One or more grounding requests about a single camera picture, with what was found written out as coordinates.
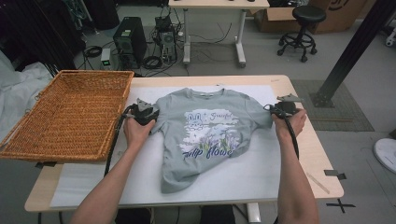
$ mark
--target wooden table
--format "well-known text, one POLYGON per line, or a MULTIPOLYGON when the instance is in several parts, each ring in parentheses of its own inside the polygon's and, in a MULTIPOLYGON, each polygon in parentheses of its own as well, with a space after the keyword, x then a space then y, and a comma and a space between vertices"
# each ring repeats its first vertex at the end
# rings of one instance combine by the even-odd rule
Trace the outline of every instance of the wooden table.
MULTIPOLYGON (((289 78, 286 76, 145 77, 134 78, 131 88, 205 86, 219 83, 224 85, 269 85, 276 96, 284 96, 290 93, 296 95, 289 78)), ((315 197, 317 199, 342 197, 344 191, 338 178, 324 174, 324 170, 332 170, 332 165, 318 140, 309 118, 305 123, 304 131, 298 136, 298 143, 301 155, 300 163, 308 177, 315 197)), ((59 208, 51 208, 50 202, 56 190, 62 167, 61 164, 57 164, 55 167, 43 168, 26 201, 26 211, 59 211, 59 208)))
POLYGON ((183 8, 184 11, 184 58, 183 63, 190 63, 191 39, 189 30, 189 8, 228 8, 241 9, 240 24, 238 36, 235 37, 235 46, 238 54, 238 60, 241 67, 246 66, 246 58, 242 46, 242 34, 244 33, 245 17, 247 9, 264 9, 269 7, 266 0, 256 0, 249 2, 248 0, 170 0, 169 7, 183 8))

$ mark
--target person's right arm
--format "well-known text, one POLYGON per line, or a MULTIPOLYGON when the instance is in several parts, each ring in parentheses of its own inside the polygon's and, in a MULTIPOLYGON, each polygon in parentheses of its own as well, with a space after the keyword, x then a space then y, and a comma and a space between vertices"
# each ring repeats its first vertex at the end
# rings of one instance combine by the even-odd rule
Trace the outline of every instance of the person's right arm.
MULTIPOLYGON (((280 144, 280 183, 277 200, 279 223, 319 223, 317 202, 308 179, 294 152, 285 120, 272 116, 280 144)), ((303 130, 306 111, 300 110, 290 118, 296 136, 303 130)))

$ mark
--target gray t-shirt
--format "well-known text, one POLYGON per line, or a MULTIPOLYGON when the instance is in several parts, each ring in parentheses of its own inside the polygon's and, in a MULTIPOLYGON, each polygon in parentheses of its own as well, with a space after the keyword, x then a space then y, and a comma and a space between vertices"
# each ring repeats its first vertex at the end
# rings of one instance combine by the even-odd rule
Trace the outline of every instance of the gray t-shirt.
POLYGON ((198 175, 248 150, 256 128, 271 128, 272 119, 255 99, 231 90, 183 89, 160 98, 151 130, 164 134, 162 193, 182 190, 198 175))

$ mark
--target wicker basket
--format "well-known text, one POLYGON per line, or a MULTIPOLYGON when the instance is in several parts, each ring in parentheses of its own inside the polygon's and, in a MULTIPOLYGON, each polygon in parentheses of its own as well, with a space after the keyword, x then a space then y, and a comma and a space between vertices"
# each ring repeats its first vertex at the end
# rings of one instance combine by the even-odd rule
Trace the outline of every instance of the wicker basket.
POLYGON ((1 143, 0 158, 105 161, 134 72, 61 71, 1 143))

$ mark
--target black chair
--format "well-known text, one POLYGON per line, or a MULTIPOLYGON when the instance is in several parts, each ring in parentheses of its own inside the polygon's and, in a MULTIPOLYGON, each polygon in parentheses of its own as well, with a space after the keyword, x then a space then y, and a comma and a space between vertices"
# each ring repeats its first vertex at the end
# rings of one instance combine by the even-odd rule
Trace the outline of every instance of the black chair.
POLYGON ((301 25, 300 32, 292 32, 282 35, 282 38, 279 40, 279 46, 283 46, 283 48, 277 51, 277 55, 281 56, 287 46, 292 46, 295 49, 303 49, 304 53, 301 57, 301 62, 305 63, 308 60, 305 56, 307 49, 312 47, 311 54, 316 54, 318 52, 314 38, 305 33, 306 27, 309 24, 326 20, 326 13, 318 7, 301 6, 296 7, 292 11, 292 15, 301 25))

